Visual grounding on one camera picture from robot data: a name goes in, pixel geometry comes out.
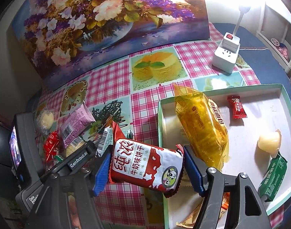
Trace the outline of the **red white milk biscuit pack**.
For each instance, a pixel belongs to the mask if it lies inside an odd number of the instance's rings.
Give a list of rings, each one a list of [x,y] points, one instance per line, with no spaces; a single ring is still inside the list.
[[[182,145],[168,149],[127,139],[116,122],[112,122],[112,129],[109,182],[127,182],[160,191],[166,198],[175,195],[183,176]]]

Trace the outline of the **round white pastry pack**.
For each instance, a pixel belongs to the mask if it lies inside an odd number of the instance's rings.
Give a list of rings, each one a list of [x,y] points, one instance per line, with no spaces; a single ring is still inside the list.
[[[48,135],[54,123],[54,112],[52,110],[43,109],[36,120],[37,129],[45,135]]]

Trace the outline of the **pink checkered tablecloth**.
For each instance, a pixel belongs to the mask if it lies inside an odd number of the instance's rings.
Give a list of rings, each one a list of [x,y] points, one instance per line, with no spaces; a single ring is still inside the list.
[[[158,144],[158,103],[174,95],[174,84],[201,89],[205,79],[234,79],[233,86],[259,85],[253,69],[242,58],[232,74],[226,74],[211,66],[211,59],[223,35],[232,31],[233,24],[210,23],[210,39],[171,44],[144,50],[104,64],[82,74],[87,80],[85,103],[89,109],[101,108],[114,100],[122,102],[122,110],[129,118],[124,126],[134,132],[138,141]],[[174,81],[138,83],[132,72],[132,64],[141,56],[171,50],[176,53],[184,68],[184,76]],[[164,228],[161,202],[156,202],[158,215],[152,216],[146,207],[148,192],[130,184],[107,185],[95,203],[106,228]]]

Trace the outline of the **jelly cup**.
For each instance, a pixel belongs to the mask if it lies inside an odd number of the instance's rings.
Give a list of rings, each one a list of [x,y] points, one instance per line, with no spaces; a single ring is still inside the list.
[[[281,147],[281,132],[277,129],[276,131],[262,133],[259,136],[257,146],[270,154],[272,158],[276,158]]]

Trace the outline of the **white shelf rack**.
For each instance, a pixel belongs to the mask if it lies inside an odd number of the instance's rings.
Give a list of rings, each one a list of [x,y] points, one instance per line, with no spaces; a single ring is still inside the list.
[[[291,13],[281,0],[266,0],[256,36],[291,77]]]

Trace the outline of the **green white snack pack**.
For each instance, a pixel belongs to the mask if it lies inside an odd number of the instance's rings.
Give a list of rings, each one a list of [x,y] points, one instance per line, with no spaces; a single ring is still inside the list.
[[[111,127],[105,128],[102,134],[97,134],[95,136],[90,136],[89,132],[90,131],[87,130],[85,133],[82,133],[82,135],[75,138],[71,144],[68,145],[65,150],[66,157],[73,154],[88,141],[93,142],[97,147],[96,157],[101,157],[106,151],[107,147],[113,144],[113,133]]]

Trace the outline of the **small red candy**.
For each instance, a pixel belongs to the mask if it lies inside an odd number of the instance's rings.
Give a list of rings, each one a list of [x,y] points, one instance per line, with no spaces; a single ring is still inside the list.
[[[247,114],[241,103],[241,97],[239,95],[230,95],[227,100],[232,109],[232,116],[234,119],[247,118]]]

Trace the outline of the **pink snack pack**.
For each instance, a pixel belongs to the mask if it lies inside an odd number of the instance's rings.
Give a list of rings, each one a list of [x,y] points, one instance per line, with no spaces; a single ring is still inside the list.
[[[64,147],[67,148],[93,122],[95,118],[83,102],[69,115],[60,128]]]

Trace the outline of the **white teal tray box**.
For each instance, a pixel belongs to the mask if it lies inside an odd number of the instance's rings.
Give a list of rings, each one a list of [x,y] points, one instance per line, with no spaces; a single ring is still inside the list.
[[[284,217],[284,204],[291,198],[291,101],[285,88],[280,84],[252,85],[204,93],[217,104],[228,130],[229,161],[224,163],[222,173],[246,172],[258,189],[271,160],[269,154],[257,147],[258,138],[265,132],[281,132],[280,151],[287,160],[287,171],[274,200],[264,204],[272,228],[278,226]],[[247,118],[233,119],[229,95],[241,97]],[[174,97],[158,103],[158,140],[164,148],[189,143],[175,114]],[[164,228],[180,228],[176,222],[183,221],[200,201],[192,187],[181,183],[177,194],[164,198]]]

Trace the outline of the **flower painting canvas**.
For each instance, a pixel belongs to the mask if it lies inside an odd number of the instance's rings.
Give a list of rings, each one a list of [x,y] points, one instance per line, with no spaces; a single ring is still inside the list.
[[[52,90],[132,53],[210,37],[205,0],[26,0],[12,28]]]

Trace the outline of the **yellow bread snack bag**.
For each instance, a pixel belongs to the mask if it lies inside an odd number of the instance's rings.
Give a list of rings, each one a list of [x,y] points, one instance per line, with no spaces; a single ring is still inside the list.
[[[227,127],[217,104],[203,92],[174,85],[175,113],[194,154],[207,166],[222,170],[229,157]]]

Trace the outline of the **red candy packet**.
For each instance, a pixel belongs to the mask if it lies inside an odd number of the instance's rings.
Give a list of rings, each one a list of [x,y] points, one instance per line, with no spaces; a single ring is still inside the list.
[[[60,138],[58,136],[58,132],[57,131],[51,132],[49,136],[47,137],[43,146],[46,162],[53,160],[54,157],[58,154],[59,144],[60,144]]]

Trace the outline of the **white power socket cube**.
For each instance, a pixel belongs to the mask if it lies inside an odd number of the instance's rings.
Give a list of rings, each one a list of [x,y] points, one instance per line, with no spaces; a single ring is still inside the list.
[[[225,33],[222,41],[214,52],[212,65],[231,74],[239,55],[240,38],[232,33]]]

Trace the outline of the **green snack bar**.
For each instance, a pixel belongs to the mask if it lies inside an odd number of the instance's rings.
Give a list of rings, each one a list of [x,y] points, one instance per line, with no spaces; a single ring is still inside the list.
[[[279,191],[287,171],[287,160],[277,153],[268,166],[262,182],[258,188],[258,195],[265,203],[272,202]]]

